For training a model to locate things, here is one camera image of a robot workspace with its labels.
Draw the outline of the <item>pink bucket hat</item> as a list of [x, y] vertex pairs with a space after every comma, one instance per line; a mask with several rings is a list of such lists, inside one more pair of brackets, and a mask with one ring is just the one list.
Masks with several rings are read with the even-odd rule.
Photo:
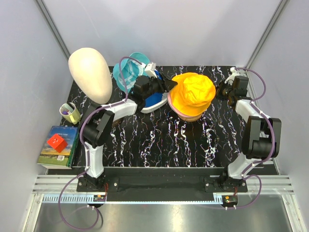
[[172, 100], [171, 100], [170, 93], [167, 94], [167, 100], [168, 100], [169, 106], [171, 107], [171, 109], [172, 109], [175, 113], [177, 113], [178, 115], [183, 116], [183, 117], [190, 117], [190, 116], [188, 116], [188, 115], [183, 114], [182, 112], [180, 112], [180, 111], [173, 105]]

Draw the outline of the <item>orange bucket hat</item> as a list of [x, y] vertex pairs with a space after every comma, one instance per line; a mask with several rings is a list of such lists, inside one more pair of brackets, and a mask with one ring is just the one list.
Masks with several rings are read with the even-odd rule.
[[207, 76], [194, 72], [172, 78], [178, 84], [169, 93], [173, 105], [183, 114], [197, 116], [205, 112], [215, 98], [216, 88]]

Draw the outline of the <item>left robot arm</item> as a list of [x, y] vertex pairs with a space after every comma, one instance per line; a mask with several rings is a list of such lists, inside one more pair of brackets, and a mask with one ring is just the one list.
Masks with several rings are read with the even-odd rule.
[[104, 187], [103, 145], [111, 133], [115, 121], [140, 112], [145, 100], [155, 93], [168, 93], [177, 82], [169, 80], [163, 73], [161, 79], [156, 77], [138, 76], [127, 99], [112, 103], [92, 103], [84, 114], [80, 124], [80, 141], [85, 148], [85, 173], [89, 176], [87, 185], [93, 191]]

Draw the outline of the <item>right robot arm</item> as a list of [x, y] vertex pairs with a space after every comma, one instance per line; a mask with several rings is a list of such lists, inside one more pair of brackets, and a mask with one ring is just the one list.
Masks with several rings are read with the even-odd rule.
[[227, 192], [236, 187], [236, 180], [243, 179], [257, 164], [277, 157], [280, 150], [281, 120], [268, 116], [255, 105], [247, 96], [248, 83], [248, 77], [238, 75], [216, 87], [216, 98], [226, 100], [246, 122], [241, 154], [228, 165], [226, 175], [219, 179], [220, 188]]

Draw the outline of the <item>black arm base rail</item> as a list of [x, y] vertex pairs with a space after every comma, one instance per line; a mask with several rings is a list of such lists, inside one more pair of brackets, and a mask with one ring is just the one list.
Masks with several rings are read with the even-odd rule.
[[78, 192], [107, 191], [108, 202], [205, 202], [214, 193], [246, 193], [243, 180], [232, 180], [225, 168], [106, 167], [97, 179], [80, 177]]

